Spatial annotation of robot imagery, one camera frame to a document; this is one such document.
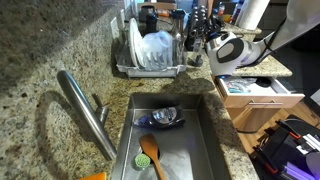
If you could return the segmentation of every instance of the faucet handle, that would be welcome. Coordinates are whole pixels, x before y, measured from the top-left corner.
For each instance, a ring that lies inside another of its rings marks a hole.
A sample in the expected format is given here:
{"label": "faucet handle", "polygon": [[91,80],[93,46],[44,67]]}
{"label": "faucet handle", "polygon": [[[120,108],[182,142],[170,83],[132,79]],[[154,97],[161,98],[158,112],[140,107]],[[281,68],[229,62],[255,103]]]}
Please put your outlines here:
{"label": "faucet handle", "polygon": [[99,98],[99,96],[96,93],[92,94],[92,97],[93,97],[94,101],[96,102],[96,104],[98,105],[95,114],[96,114],[97,118],[99,119],[99,121],[102,123],[102,125],[104,125],[107,120],[109,108],[102,104],[101,99]]}

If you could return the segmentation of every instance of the sink basin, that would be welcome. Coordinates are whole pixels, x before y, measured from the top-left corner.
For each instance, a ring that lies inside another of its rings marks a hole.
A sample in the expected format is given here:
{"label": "sink basin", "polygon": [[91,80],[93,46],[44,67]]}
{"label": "sink basin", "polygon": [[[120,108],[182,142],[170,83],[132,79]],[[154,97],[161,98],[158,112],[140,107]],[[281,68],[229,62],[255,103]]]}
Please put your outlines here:
{"label": "sink basin", "polygon": [[[132,121],[155,109],[179,105],[186,122],[181,127],[154,129]],[[153,164],[143,171],[132,165],[141,153],[139,138],[152,133],[160,164],[168,180],[230,179],[222,151],[202,95],[135,93],[130,96],[112,179],[157,179]]]}

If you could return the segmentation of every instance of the paper towel roll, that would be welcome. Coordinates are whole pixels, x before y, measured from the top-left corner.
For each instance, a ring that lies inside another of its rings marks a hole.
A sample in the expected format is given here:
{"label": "paper towel roll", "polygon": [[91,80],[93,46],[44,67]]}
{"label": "paper towel roll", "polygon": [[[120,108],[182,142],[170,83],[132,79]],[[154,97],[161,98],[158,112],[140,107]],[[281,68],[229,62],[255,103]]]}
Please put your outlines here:
{"label": "paper towel roll", "polygon": [[255,30],[270,0],[246,0],[241,10],[239,27]]}

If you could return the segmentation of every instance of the wooden spatula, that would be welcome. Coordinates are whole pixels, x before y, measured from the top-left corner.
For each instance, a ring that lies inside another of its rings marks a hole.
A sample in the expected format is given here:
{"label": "wooden spatula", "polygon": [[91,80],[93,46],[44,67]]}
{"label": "wooden spatula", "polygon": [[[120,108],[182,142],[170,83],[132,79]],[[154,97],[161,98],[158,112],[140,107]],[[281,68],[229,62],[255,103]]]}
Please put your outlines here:
{"label": "wooden spatula", "polygon": [[154,136],[152,134],[143,135],[140,137],[139,142],[144,153],[152,159],[159,179],[165,180],[166,177],[158,159],[158,145]]}

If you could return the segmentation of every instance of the sponge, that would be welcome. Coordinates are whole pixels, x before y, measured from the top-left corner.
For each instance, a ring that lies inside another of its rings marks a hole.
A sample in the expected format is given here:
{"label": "sponge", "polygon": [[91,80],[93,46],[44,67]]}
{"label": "sponge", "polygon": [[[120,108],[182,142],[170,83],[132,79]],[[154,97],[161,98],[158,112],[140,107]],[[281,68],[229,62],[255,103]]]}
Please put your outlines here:
{"label": "sponge", "polygon": [[145,154],[138,154],[134,158],[135,165],[137,167],[137,170],[143,170],[147,168],[150,165],[150,158],[149,156]]}
{"label": "sponge", "polygon": [[106,172],[102,172],[99,174],[94,174],[91,176],[87,176],[84,178],[80,178],[79,180],[106,180],[107,179],[107,173]]}

